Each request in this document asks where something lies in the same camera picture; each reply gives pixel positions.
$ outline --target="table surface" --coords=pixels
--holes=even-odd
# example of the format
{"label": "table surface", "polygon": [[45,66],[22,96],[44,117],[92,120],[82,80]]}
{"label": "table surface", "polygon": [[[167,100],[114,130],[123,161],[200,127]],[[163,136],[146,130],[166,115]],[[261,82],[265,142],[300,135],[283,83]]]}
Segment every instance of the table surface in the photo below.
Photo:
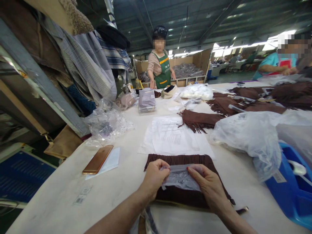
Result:
{"label": "table surface", "polygon": [[[248,82],[245,86],[265,85]],[[236,84],[211,86],[233,88]],[[179,103],[171,99],[157,98],[156,112],[139,115],[137,107],[129,108],[126,117],[136,129],[114,144],[121,148],[119,166],[89,180],[85,180],[81,172],[97,148],[88,147],[86,143],[80,145],[41,186],[7,234],[84,233],[139,187],[148,155],[138,154],[137,150],[147,126],[155,116],[177,116],[168,110],[177,105]],[[194,111],[213,113],[206,103],[197,105]],[[235,200],[237,209],[249,207],[249,213],[242,217],[255,230],[259,233],[311,233],[283,214],[266,185],[259,183],[251,157],[221,146],[211,147],[224,186]],[[92,187],[85,200],[80,206],[73,205],[85,187]],[[151,205],[151,212],[159,233],[229,233],[215,214],[159,204]]]}

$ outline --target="gray fabric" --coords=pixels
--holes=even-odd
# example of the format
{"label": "gray fabric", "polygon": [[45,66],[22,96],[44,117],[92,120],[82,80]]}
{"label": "gray fabric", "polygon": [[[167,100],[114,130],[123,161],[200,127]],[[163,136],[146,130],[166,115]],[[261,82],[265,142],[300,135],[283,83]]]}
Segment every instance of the gray fabric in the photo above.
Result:
{"label": "gray fabric", "polygon": [[[65,65],[73,76],[78,90],[89,100],[94,100],[96,105],[102,97],[114,101],[117,90],[115,82],[112,83],[111,81],[111,77],[113,77],[111,70],[110,74],[107,74],[106,67],[99,67],[75,38],[61,29],[50,18],[41,16],[41,19],[41,24],[60,47]],[[103,63],[103,61],[96,60],[100,65]]]}

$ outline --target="printed label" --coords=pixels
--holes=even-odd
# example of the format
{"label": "printed label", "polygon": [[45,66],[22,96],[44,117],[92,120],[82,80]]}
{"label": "printed label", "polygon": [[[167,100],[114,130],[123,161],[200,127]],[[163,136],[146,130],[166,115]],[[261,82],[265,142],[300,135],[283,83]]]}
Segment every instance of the printed label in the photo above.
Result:
{"label": "printed label", "polygon": [[282,173],[278,171],[276,174],[273,175],[274,179],[276,180],[277,183],[286,183],[287,180],[284,178]]}
{"label": "printed label", "polygon": [[240,121],[246,120],[246,118],[247,118],[247,115],[246,115],[246,114],[240,114],[240,115],[238,116],[238,120],[240,120]]}
{"label": "printed label", "polygon": [[91,187],[84,187],[78,197],[75,199],[73,205],[81,205],[82,202],[86,199],[88,193],[90,192]]}

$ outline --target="beige bag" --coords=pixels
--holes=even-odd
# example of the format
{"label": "beige bag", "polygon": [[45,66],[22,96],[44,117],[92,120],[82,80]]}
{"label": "beige bag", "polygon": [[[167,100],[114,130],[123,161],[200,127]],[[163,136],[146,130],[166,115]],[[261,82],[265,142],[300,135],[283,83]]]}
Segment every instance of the beige bag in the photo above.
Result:
{"label": "beige bag", "polygon": [[162,97],[164,99],[169,99],[172,98],[172,96],[176,93],[176,91],[178,90],[178,86],[175,84],[174,88],[172,90],[170,90],[168,93],[164,90],[162,90]]}

